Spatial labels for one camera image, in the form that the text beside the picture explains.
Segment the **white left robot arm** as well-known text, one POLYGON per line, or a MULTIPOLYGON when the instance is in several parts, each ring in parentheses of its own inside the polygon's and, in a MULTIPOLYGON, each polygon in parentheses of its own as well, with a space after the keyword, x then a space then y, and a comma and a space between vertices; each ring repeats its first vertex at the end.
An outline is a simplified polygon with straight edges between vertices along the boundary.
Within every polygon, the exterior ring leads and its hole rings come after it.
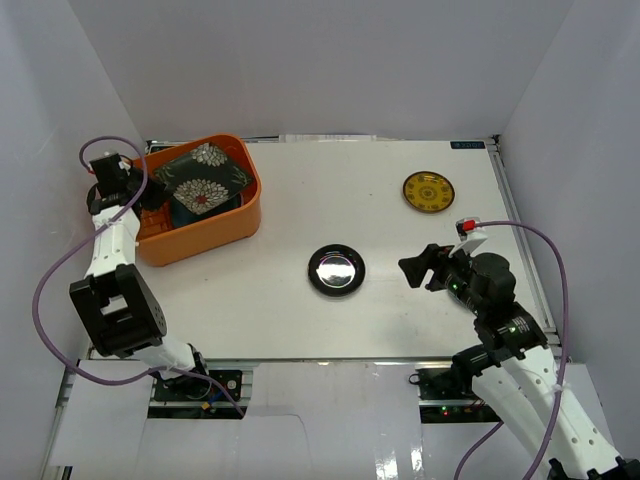
POLYGON ((211 387, 202 355, 168 334, 161 306, 136 267, 136 240, 144 210, 171 197, 166 184, 144 178, 115 153, 90 162, 96 183, 87 195, 97 236, 82 280, 70 285, 72 303, 103 357, 132 358, 162 370, 155 376, 199 399, 211 387))

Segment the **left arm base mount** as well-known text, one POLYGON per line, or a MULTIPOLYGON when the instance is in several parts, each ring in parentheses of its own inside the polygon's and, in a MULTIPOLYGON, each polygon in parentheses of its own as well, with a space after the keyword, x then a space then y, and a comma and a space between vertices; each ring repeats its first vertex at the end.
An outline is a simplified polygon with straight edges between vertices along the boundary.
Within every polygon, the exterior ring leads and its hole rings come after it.
POLYGON ((240 420, 241 413, 227 396, 241 403, 243 372, 239 369, 213 369, 208 375, 215 380, 211 385, 192 377, 164 380, 159 377, 152 391, 148 416, 155 419, 232 419, 240 420))

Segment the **teal square plate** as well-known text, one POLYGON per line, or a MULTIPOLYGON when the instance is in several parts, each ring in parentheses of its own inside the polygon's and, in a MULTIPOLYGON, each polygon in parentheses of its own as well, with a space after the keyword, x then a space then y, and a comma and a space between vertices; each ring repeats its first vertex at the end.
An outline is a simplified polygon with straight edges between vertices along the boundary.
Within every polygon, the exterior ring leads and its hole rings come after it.
POLYGON ((178 229, 232 211, 242 205, 242 196, 238 194, 214 209, 202 214, 195 214, 188 210, 178 200, 171 198, 169 201, 169 214, 172 227, 174 229, 178 229))

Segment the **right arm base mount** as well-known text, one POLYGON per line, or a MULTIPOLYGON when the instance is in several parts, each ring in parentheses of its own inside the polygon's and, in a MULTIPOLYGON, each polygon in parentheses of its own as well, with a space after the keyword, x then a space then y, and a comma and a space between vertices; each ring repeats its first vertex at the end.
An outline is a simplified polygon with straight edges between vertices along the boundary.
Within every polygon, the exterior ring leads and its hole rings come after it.
POLYGON ((418 389, 423 424, 486 423, 499 420, 495 412, 464 387, 450 369, 422 368, 408 377, 418 389))

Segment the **black floral square plate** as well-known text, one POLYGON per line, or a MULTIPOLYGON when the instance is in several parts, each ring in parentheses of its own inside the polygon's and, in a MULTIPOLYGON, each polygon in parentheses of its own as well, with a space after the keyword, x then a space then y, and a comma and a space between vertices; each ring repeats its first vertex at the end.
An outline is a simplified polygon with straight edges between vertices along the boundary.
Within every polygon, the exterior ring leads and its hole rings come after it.
POLYGON ((254 182, 246 168, 210 142, 157 167, 153 174, 170 187, 177 202, 195 215, 217 208, 254 182))

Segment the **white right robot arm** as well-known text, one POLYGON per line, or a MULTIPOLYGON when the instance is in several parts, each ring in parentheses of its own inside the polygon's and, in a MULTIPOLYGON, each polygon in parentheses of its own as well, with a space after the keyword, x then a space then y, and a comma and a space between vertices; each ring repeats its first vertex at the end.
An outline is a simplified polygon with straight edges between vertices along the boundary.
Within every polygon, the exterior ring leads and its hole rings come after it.
POLYGON ((532 456, 548 479, 636 479, 626 459, 600 433, 566 383, 536 320, 516 301, 509 262, 495 253, 428 245, 399 260, 410 287, 446 291, 474 316, 479 344, 452 359, 451 384, 479 397, 532 456))

